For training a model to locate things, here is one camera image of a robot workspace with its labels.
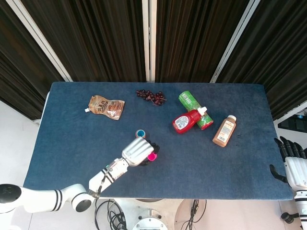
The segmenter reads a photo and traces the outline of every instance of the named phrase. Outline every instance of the blue table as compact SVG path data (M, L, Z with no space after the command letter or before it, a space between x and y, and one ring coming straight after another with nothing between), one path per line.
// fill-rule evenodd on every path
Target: blue table
M136 90L163 91L162 106L136 97ZM185 90L195 96L214 124L175 132L171 122L186 109L178 100ZM92 95L124 100L118 121L85 113ZM225 148L212 142L228 115L236 129ZM88 181L121 156L144 129L160 146L149 166L130 167L104 197L292 199L290 187L274 179L269 165L284 166L262 85L209 83L56 82L52 84L34 153L24 183L31 189L61 189Z

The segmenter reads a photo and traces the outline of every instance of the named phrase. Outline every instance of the curtain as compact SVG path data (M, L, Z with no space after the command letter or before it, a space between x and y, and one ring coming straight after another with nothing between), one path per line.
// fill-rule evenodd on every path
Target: curtain
M278 119L307 100L307 2L262 0L217 82L259 83Z
M52 82L63 81L6 1L0 1L0 100L39 119Z
M209 82L246 0L159 0L156 82Z
M22 0L73 81L146 81L141 0Z

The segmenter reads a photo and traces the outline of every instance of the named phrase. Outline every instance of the green cylinder container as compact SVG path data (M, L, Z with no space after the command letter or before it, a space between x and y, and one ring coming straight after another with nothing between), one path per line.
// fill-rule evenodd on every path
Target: green cylinder container
M195 97L193 97L189 91L184 91L181 95L179 95L179 100L188 112L193 109L201 108L201 105L198 103L198 101L196 101ZM212 118L207 113L205 113L199 122L197 122L197 125L201 128L201 130L204 130L212 125L212 123Z

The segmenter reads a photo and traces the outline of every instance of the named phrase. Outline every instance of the red bottle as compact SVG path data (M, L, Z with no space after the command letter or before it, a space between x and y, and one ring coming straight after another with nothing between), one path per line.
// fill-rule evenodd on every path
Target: red bottle
M173 127L175 128L177 133L185 133L190 128L192 128L193 125L195 125L195 123L198 122L202 116L205 115L206 111L206 107L198 108L197 110L193 109L190 112L177 117L173 121Z

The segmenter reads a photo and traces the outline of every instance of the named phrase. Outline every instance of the white robotic arm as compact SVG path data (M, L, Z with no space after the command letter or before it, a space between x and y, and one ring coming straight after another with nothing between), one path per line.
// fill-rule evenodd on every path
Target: white robotic arm
M283 137L280 139L282 142L278 139L275 139L275 142L284 162L286 177L279 175L273 165L270 165L270 170L276 179L288 183L296 192L294 199L298 210L298 213L292 215L285 212L281 217L287 223L292 223L293 218L300 217L302 228L307 230L307 157L299 144Z
M89 182L86 191L81 184L74 184L61 190L36 191L12 184L0 185L0 214L23 206L27 212L51 212L60 210L66 201L71 202L77 212L87 210L102 191L108 188L128 166L140 165L154 151L153 146L143 138L136 138L122 152L122 158L115 159Z

